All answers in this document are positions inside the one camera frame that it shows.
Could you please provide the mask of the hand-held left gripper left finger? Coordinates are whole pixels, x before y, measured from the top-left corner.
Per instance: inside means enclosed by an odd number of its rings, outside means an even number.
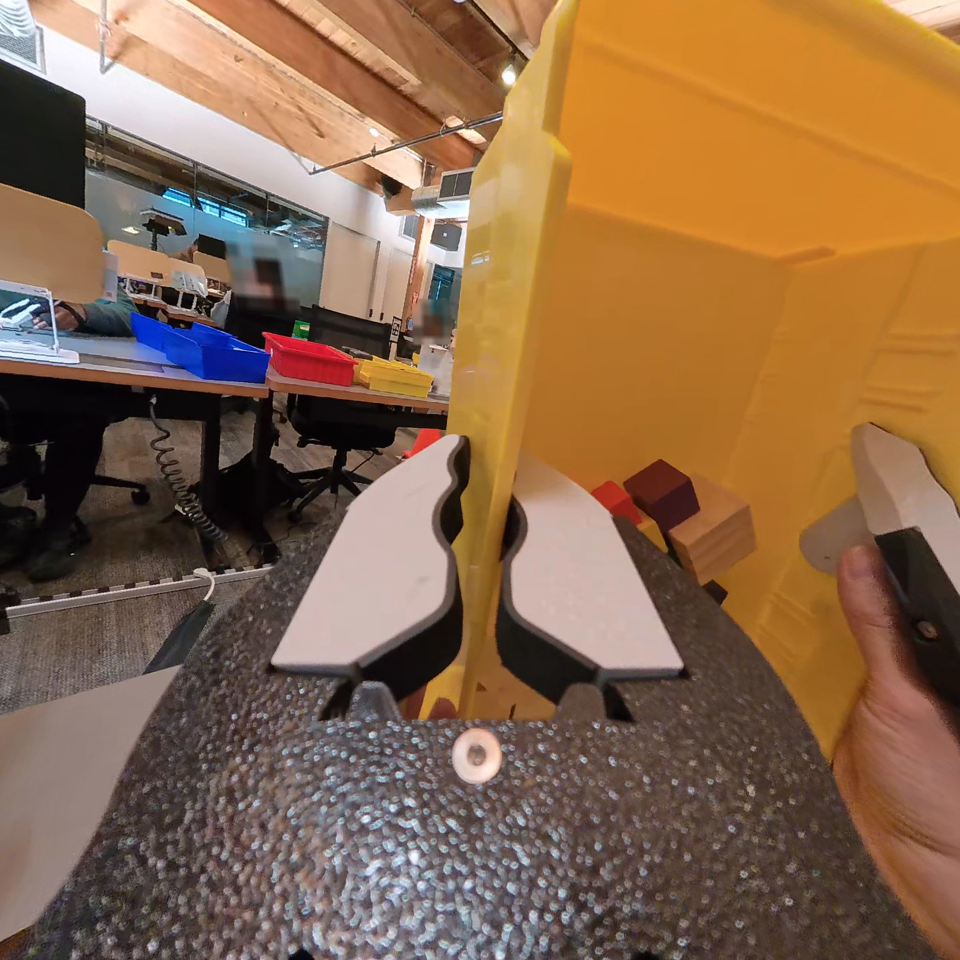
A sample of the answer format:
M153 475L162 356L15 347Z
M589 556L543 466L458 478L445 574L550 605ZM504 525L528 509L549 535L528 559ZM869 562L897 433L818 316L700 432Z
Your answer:
M274 669L378 682L402 700L455 661L463 601L452 545L470 467L468 437L445 435L349 505Z

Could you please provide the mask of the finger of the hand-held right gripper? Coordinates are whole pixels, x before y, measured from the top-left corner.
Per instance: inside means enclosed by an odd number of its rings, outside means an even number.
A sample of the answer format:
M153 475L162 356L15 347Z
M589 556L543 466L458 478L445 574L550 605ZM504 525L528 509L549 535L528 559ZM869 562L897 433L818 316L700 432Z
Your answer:
M799 535L801 556L814 570L836 575L844 552L854 546L874 546L858 498L847 498Z
M872 423L850 432L856 492L870 534L916 530L954 588L959 587L959 514L922 451Z

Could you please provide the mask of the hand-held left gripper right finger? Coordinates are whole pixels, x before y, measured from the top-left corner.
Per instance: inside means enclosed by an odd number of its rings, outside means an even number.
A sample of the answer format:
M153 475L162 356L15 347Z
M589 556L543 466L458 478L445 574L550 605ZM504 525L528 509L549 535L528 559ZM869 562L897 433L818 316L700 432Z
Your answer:
M553 466L521 454L496 620L500 661L554 705L588 685L674 679L684 662L615 518Z

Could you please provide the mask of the red wooden cube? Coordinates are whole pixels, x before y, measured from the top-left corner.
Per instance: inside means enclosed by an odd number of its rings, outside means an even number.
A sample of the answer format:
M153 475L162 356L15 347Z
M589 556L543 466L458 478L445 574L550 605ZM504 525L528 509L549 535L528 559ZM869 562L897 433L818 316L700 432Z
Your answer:
M634 526L641 526L644 514L637 507L630 494L613 481L595 486L591 495L615 518L628 520Z

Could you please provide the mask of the natural wooden cube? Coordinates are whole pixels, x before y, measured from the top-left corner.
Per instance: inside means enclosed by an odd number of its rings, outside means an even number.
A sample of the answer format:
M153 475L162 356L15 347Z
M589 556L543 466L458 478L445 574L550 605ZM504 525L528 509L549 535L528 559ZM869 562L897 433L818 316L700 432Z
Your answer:
M701 586L716 581L758 548L751 508L713 480L690 475L700 510L668 532L681 567Z

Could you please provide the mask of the maroon wooden cube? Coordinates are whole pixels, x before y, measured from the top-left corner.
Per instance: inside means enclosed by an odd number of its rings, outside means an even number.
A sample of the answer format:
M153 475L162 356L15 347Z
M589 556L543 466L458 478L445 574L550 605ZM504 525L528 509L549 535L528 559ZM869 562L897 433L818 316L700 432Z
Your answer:
M663 459L632 474L623 482L623 489L665 535L701 509L690 475Z

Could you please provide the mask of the large yellow plastic box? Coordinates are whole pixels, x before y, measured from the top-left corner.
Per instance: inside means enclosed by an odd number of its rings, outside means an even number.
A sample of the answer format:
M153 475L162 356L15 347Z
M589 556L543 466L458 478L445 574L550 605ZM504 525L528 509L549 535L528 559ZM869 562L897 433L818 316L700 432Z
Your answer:
M558 3L470 197L468 677L519 454L588 491L663 459L750 506L726 610L833 755L863 662L799 536L864 422L958 498L958 117L958 44L884 2Z

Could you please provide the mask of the person's right hand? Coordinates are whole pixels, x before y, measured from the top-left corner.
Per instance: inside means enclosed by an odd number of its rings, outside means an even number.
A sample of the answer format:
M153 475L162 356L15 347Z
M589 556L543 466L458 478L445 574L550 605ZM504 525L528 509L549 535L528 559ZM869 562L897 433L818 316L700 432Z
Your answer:
M874 864L930 945L959 957L956 716L922 676L876 547L847 549L837 591L866 677L833 774Z

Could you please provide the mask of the black office chair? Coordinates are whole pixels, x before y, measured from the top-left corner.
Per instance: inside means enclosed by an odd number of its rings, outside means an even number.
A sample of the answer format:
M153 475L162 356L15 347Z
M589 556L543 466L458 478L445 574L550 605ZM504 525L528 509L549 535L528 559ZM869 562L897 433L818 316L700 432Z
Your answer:
M321 306L310 310L309 341L343 353L360 351L388 359L391 335L390 327L379 321L356 318ZM299 447L316 445L333 451L330 466L295 474L298 482L312 481L313 484L303 489L302 498L289 511L291 522L299 522L306 507L325 491L337 495L344 489L358 496L359 485L368 485L371 480L347 469L348 454L364 450L377 454L396 438L397 418L382 404L289 394L286 412L298 435Z
M46 504L49 486L46 451L48 446L45 442L31 445L8 443L2 449L2 493L22 487L27 500ZM127 491L131 502L137 507L148 505L152 499L146 484L128 479L94 473L91 486Z

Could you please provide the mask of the grey office desk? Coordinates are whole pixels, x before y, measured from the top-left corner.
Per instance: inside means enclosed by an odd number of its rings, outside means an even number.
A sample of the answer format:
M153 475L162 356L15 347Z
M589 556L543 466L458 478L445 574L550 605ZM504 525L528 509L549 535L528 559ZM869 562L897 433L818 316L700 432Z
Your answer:
M78 366L54 366L2 359L2 375L19 378L96 383L125 388L131 400L120 404L130 417L157 417L161 421L202 424L200 475L196 494L183 484L184 513L198 530L206 553L227 535L214 524L219 512L221 399L258 400L259 413L272 411L271 391L262 384L205 380L175 366L164 353L136 339L58 334L59 343L79 355Z
M265 383L271 391L288 395L302 395L343 402L402 406L431 414L445 415L450 411L450 401L448 399L430 396L419 398L399 393L370 390L368 387L358 385L341 386L291 378L279 374L273 366L268 366Z

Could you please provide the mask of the small yellow plastic bin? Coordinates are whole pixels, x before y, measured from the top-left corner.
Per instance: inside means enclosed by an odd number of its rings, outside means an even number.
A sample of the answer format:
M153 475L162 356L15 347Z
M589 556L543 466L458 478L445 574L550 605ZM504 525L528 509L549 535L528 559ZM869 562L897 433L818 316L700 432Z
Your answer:
M403 397L425 399L433 387L431 373L415 366L379 357L360 359L353 368L353 384Z

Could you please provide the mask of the red plastic bin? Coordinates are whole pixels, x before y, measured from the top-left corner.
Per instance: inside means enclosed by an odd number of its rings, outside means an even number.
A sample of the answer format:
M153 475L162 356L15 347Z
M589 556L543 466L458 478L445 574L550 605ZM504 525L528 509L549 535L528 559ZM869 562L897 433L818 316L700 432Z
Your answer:
M347 387L358 360L332 346L271 332L263 334L270 369L283 378Z

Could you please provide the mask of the blue plastic bin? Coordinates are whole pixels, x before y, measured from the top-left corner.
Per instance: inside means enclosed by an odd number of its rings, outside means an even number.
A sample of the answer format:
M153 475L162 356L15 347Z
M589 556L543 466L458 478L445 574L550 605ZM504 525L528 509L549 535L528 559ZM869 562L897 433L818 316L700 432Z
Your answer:
M262 384L270 364L270 354L263 349L203 324L168 327L163 344L174 366L204 380Z
M138 312L131 313L130 327L138 343L162 354L169 354L177 339L197 344L219 344L231 339L215 326L194 322L189 327L175 327Z

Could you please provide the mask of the wooden desk divider panel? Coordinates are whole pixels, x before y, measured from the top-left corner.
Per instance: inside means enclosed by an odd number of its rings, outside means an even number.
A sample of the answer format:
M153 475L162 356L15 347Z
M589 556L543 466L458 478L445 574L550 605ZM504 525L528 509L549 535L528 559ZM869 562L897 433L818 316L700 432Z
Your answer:
M3 282L85 304L100 299L104 272L103 234L94 217L58 200L1 186Z
M106 250L117 258L119 279L145 283L151 287L206 297L207 275L201 266L172 258L158 250L110 240Z

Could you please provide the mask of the white desktop stand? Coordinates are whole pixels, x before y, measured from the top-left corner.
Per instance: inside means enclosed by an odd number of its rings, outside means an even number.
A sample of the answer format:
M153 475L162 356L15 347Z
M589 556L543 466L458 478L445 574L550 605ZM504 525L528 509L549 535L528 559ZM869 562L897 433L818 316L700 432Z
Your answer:
M45 288L2 281L1 357L54 366L80 365L77 351L61 345L53 294Z

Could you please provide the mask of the metal ceiling pipe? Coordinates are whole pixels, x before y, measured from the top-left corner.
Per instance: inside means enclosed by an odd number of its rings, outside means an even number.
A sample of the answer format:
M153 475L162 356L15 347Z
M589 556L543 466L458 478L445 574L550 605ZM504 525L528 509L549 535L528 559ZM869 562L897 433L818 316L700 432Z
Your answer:
M373 159L378 159L381 156L386 156L397 151L412 151L414 147L420 147L426 143L449 138L449 137L459 137L464 138L464 135L471 134L480 129L497 124L503 120L504 110L489 114L482 118L473 119L471 121L458 122L456 124L450 124L444 122L437 130L431 131L429 133L410 138L407 140L393 142L390 146L377 148L373 147L365 153L355 155L354 157L340 160L331 164L324 166L313 166L307 171L309 176L316 176L318 174L323 174L327 172L337 171L347 166L351 166L354 163L358 162L367 162Z

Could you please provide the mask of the black computer monitor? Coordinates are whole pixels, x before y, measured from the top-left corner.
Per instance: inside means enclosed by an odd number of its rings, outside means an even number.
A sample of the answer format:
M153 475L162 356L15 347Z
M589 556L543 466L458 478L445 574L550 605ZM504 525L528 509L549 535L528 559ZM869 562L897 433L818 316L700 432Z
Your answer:
M87 105L80 95L1 62L1 183L83 210Z

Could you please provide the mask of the white ceiling air vent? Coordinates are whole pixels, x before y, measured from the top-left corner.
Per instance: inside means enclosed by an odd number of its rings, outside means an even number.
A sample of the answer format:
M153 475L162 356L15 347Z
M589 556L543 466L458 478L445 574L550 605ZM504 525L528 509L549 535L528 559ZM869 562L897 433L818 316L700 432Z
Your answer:
M28 1L1 1L1 58L46 74L44 34Z

